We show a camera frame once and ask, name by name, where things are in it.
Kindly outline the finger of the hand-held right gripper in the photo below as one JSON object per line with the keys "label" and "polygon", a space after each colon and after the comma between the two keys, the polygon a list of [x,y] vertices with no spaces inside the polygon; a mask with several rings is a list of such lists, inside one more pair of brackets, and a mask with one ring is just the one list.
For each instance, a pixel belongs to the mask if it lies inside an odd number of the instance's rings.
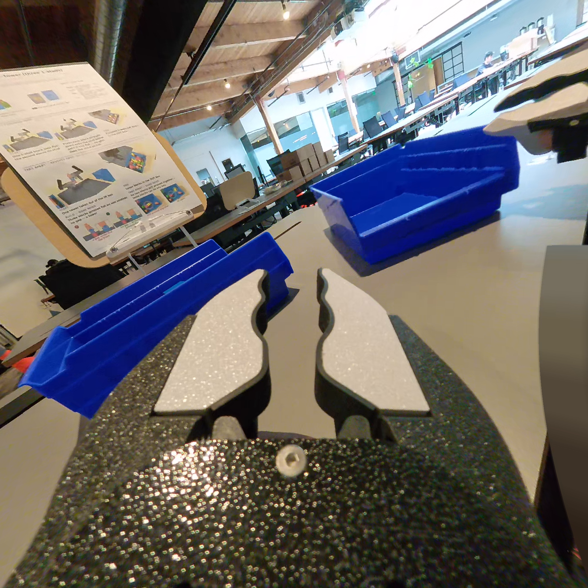
{"label": "finger of the hand-held right gripper", "polygon": [[547,64],[528,77],[495,107],[495,113],[543,99],[569,86],[587,82],[587,47],[583,46]]}
{"label": "finger of the hand-held right gripper", "polygon": [[515,138],[531,155],[553,152],[558,162],[587,157],[587,83],[500,114],[483,129],[489,136]]}

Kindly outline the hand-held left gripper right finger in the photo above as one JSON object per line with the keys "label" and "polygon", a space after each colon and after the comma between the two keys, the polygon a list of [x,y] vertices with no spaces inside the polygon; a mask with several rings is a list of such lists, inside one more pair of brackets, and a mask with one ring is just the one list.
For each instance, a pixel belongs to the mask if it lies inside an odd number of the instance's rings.
{"label": "hand-held left gripper right finger", "polygon": [[432,416],[390,316],[369,294],[319,268],[315,399],[337,439],[392,439],[387,417]]}

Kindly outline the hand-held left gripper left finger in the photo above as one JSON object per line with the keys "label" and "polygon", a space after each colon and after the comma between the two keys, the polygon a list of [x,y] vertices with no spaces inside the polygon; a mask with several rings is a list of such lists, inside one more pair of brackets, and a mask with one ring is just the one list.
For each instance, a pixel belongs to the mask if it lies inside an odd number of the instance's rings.
{"label": "hand-held left gripper left finger", "polygon": [[215,295],[192,327],[153,407],[154,417],[197,417],[206,435],[257,439],[271,395],[269,273],[253,270]]}

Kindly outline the blue plastic bin with blocks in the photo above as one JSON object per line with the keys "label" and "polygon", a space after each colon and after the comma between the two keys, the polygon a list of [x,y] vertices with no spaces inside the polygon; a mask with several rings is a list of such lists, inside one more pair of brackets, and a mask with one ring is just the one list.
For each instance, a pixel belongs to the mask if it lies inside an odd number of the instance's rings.
{"label": "blue plastic bin with blocks", "polygon": [[182,320],[257,269],[269,274],[268,310],[288,295],[290,261],[268,232],[234,252],[213,240],[56,327],[21,379],[42,396],[91,419],[126,375]]}

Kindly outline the white board stand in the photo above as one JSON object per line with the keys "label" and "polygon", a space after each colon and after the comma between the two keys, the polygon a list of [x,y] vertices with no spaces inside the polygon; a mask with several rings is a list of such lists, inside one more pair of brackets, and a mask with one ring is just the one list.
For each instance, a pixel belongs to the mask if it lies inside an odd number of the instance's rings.
{"label": "white board stand", "polygon": [[126,275],[136,270],[147,274],[174,261],[196,246],[196,242],[186,229],[180,227],[132,251],[130,257],[119,262],[117,267]]}

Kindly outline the empty blue plastic bin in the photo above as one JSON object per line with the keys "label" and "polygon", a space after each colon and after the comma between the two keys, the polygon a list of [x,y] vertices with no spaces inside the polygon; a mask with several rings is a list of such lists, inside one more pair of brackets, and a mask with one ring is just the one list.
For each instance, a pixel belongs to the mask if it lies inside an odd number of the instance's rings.
{"label": "empty blue plastic bin", "polygon": [[519,177],[517,140],[480,126],[395,145],[311,190],[334,236],[376,264],[492,216]]}

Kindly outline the row of office chairs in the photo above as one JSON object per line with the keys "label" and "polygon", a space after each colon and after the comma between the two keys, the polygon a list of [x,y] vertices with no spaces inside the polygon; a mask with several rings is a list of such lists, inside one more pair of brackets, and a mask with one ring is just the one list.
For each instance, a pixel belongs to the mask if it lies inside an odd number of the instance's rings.
{"label": "row of office chairs", "polygon": [[467,74],[447,83],[444,92],[430,98],[424,92],[408,105],[387,111],[364,122],[361,133],[337,138],[336,153],[342,155],[361,145],[376,145],[386,148],[389,143],[405,143],[416,138],[426,126],[438,128],[451,115],[457,115],[467,104],[476,100],[478,87],[486,90],[487,83],[482,77],[468,77]]}

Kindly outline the tan rounded sign board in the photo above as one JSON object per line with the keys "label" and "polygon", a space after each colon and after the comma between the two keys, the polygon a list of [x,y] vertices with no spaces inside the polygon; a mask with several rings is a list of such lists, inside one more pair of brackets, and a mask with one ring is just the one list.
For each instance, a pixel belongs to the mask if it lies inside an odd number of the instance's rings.
{"label": "tan rounded sign board", "polygon": [[239,173],[224,181],[217,187],[224,209],[228,212],[236,210],[243,203],[258,197],[256,181],[249,171]]}

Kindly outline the stack of cardboard boxes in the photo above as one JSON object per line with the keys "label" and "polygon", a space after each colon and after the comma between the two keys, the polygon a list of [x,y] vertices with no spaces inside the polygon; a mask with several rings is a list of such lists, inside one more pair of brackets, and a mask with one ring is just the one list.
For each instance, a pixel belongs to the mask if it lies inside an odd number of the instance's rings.
{"label": "stack of cardboard boxes", "polygon": [[307,178],[320,168],[335,163],[332,149],[324,150],[320,142],[309,143],[295,151],[284,151],[277,157],[275,177],[278,181]]}

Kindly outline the instruction poster board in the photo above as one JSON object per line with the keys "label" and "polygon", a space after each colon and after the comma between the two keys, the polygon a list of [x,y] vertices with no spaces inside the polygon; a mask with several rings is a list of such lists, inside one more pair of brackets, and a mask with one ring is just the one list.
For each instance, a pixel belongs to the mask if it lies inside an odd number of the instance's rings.
{"label": "instruction poster board", "polygon": [[1,186],[70,262],[115,264],[200,217],[170,144],[89,63],[1,70]]}

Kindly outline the silver ventilation duct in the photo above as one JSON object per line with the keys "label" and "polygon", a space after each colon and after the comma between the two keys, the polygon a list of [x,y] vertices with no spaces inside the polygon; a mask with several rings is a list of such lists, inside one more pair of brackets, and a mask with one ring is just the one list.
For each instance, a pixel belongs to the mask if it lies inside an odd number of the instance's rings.
{"label": "silver ventilation duct", "polygon": [[97,1],[93,25],[92,66],[108,84],[114,79],[128,1]]}

